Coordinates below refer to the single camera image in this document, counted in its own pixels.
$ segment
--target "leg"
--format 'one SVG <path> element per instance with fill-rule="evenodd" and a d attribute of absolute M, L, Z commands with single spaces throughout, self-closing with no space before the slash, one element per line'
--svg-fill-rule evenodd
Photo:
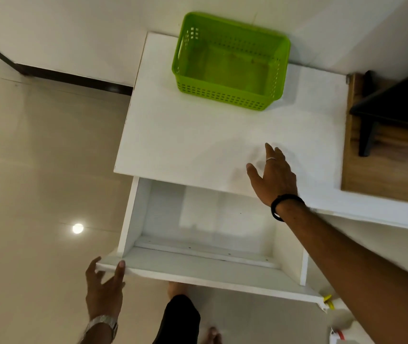
<path fill-rule="evenodd" d="M 187 285 L 169 283 L 170 302 L 153 344 L 196 344 L 201 316 L 186 296 Z"/>

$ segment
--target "hand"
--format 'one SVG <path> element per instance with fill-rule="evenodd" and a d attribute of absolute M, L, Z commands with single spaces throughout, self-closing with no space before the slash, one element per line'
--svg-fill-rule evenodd
<path fill-rule="evenodd" d="M 122 289 L 126 284 L 123 283 L 125 262 L 121 260 L 116 266 L 115 275 L 103 284 L 101 280 L 105 272 L 96 273 L 96 263 L 100 259 L 100 257 L 97 257 L 93 260 L 86 270 L 88 286 L 86 305 L 88 307 L 89 321 L 101 315 L 109 315 L 118 319 L 123 304 Z"/>
<path fill-rule="evenodd" d="M 296 175 L 291 172 L 282 151 L 277 147 L 273 150 L 270 144 L 265 144 L 265 146 L 266 159 L 270 157 L 275 159 L 266 161 L 262 178 L 250 163 L 247 164 L 247 175 L 258 198 L 265 205 L 271 206 L 279 195 L 298 195 L 298 188 L 296 187 Z"/>

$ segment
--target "foot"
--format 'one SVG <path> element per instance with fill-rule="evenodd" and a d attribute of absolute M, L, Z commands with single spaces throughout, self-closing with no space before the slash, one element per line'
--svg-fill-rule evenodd
<path fill-rule="evenodd" d="M 223 344 L 221 341 L 221 334 L 215 327 L 208 329 L 207 338 L 202 342 L 202 344 Z"/>
<path fill-rule="evenodd" d="M 171 300 L 173 297 L 178 295 L 188 295 L 188 284 L 186 283 L 175 283 L 173 281 L 169 281 L 169 286 L 167 287 L 167 295 Z"/>

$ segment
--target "open cabinet compartment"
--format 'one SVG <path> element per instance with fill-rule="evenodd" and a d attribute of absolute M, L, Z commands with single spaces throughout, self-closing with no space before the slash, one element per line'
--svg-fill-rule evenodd
<path fill-rule="evenodd" d="M 118 248 L 98 263 L 195 285 L 323 304 L 309 256 L 258 199 L 134 177 Z"/>

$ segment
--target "white wall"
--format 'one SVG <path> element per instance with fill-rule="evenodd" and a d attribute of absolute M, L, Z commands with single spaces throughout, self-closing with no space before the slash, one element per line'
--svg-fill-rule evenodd
<path fill-rule="evenodd" d="M 286 32 L 293 62 L 408 75 L 408 0 L 0 0 L 0 51 L 133 85 L 146 32 L 178 35 L 189 11 Z"/>

